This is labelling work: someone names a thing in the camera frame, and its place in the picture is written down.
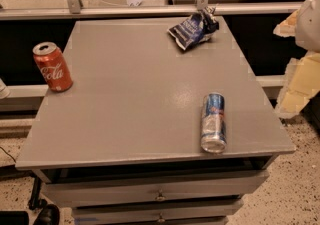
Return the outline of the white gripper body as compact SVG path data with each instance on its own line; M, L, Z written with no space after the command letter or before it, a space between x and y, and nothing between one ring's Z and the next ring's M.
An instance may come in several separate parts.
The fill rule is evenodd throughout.
M299 9L295 42L308 51L320 52L320 0L305 0Z

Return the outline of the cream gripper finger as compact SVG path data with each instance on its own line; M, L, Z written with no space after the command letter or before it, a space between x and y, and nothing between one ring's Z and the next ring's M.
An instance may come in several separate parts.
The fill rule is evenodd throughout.
M284 75L275 112L279 118L298 115L320 92L320 54L308 51L301 59L291 58Z
M274 28L273 33L280 37L294 37L297 15L298 11L294 11Z

